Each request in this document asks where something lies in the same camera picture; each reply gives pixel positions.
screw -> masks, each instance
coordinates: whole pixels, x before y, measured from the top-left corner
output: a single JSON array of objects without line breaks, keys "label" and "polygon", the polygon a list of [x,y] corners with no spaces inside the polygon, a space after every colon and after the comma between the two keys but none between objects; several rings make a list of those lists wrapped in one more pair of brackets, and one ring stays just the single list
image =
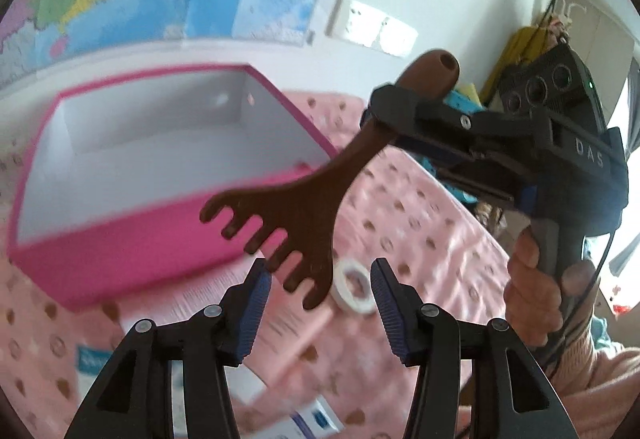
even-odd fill
[{"label": "screw", "polygon": [[146,333],[151,330],[151,327],[153,327],[151,320],[140,320],[140,322],[136,324],[136,331],[139,333]]},{"label": "screw", "polygon": [[433,318],[433,317],[438,316],[440,314],[440,309],[438,309],[438,306],[433,305],[433,304],[423,304],[422,307],[420,307],[420,312],[424,316],[428,316],[429,318]]},{"label": "screw", "polygon": [[471,128],[471,118],[468,117],[468,115],[463,114],[460,116],[460,125],[462,125],[463,129],[469,130]]},{"label": "screw", "polygon": [[491,320],[491,327],[493,327],[496,331],[506,331],[509,328],[509,324],[503,320],[502,318],[494,318]]},{"label": "screw", "polygon": [[219,305],[207,305],[204,308],[204,316],[207,318],[215,318],[216,316],[220,316],[222,314],[222,307]]}]

masking tape roll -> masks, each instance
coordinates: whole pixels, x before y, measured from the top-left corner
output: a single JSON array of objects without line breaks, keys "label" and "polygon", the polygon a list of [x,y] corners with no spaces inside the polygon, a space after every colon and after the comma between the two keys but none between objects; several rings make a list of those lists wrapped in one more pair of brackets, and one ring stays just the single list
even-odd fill
[{"label": "masking tape roll", "polygon": [[[351,291],[350,283],[353,280],[360,285],[362,293],[356,295]],[[340,259],[334,264],[334,283],[331,286],[331,295],[338,307],[344,311],[357,314],[376,312],[377,306],[371,291],[369,270],[357,260]]]}]

wall-mounted device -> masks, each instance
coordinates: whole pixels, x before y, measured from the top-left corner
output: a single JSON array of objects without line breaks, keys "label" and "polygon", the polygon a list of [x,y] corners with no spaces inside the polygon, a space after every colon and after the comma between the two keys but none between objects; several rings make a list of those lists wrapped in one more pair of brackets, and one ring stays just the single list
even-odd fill
[{"label": "wall-mounted device", "polygon": [[[582,128],[602,134],[602,105],[587,66],[568,44],[558,44],[529,65],[506,72],[498,83],[505,112],[527,114],[532,107],[546,106],[570,120],[581,119]],[[585,116],[597,112],[597,116]]]}]

yellow cloth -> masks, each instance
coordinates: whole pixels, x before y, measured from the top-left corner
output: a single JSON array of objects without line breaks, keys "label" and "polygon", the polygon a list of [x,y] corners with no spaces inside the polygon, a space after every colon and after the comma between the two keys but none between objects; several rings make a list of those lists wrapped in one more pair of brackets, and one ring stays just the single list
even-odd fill
[{"label": "yellow cloth", "polygon": [[545,28],[525,26],[516,31],[505,46],[500,59],[494,66],[494,70],[489,75],[489,79],[484,84],[482,91],[480,91],[480,100],[485,102],[491,98],[505,67],[511,64],[532,62],[545,52],[545,47]]}]

camera lens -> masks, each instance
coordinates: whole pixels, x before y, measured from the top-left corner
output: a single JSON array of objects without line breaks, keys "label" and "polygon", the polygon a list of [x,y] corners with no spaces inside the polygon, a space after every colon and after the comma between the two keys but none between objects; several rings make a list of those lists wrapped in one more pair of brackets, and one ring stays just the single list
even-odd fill
[{"label": "camera lens", "polygon": [[571,85],[571,71],[569,70],[569,67],[562,64],[556,66],[551,74],[551,79],[554,81],[554,85],[558,89],[564,91]]},{"label": "camera lens", "polygon": [[546,100],[546,83],[540,76],[533,76],[527,82],[527,99],[532,105],[542,105]]},{"label": "camera lens", "polygon": [[507,110],[509,112],[518,112],[521,105],[522,100],[520,99],[520,95],[518,93],[511,93],[507,100]]}]

